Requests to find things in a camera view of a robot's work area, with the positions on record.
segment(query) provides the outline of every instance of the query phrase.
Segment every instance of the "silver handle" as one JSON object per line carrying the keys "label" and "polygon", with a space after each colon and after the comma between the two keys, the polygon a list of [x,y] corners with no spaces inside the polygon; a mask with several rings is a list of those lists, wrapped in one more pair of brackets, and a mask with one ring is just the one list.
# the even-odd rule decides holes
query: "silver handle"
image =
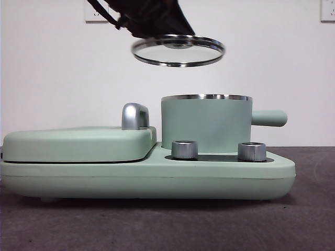
{"label": "silver handle", "polygon": [[149,127],[149,111],[138,103],[125,104],[122,110],[122,130],[140,130]]}

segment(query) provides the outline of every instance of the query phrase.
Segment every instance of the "table surface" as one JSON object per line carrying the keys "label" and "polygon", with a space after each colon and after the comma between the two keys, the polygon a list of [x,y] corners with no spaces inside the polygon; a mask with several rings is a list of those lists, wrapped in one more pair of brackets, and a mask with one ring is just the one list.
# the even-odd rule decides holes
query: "table surface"
{"label": "table surface", "polygon": [[1,250],[335,250],[335,147],[268,147],[297,177],[268,201],[63,199],[1,186]]}

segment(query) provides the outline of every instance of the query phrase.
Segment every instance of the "wall outlet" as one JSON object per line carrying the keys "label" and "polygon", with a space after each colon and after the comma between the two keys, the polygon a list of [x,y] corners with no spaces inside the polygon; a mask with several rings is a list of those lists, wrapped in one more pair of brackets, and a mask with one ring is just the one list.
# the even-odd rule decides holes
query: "wall outlet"
{"label": "wall outlet", "polygon": [[[98,1],[108,12],[108,3],[106,3],[104,0]],[[84,0],[84,5],[86,22],[107,22],[107,20],[99,12],[97,12],[87,0]]]}
{"label": "wall outlet", "polygon": [[321,22],[335,22],[335,0],[321,0]]}

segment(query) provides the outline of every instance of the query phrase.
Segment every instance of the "white wall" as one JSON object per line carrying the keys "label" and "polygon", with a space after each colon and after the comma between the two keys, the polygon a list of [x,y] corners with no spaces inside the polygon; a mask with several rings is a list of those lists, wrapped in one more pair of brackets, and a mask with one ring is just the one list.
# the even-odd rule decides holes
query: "white wall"
{"label": "white wall", "polygon": [[222,41],[220,62],[189,69],[146,65],[133,38],[86,24],[83,0],[2,0],[1,135],[17,130],[120,125],[127,102],[150,111],[160,99],[195,93],[254,98],[283,109],[283,128],[253,127],[268,145],[335,145],[335,23],[318,0],[180,0],[197,35]]}

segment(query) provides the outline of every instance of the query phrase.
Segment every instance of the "pot lid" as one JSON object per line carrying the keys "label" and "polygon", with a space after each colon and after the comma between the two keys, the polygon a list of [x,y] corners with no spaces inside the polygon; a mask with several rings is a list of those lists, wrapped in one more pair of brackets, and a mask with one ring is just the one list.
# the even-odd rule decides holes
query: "pot lid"
{"label": "pot lid", "polygon": [[214,39],[191,35],[162,35],[141,39],[131,47],[134,57],[144,63],[191,67],[219,61],[224,45]]}

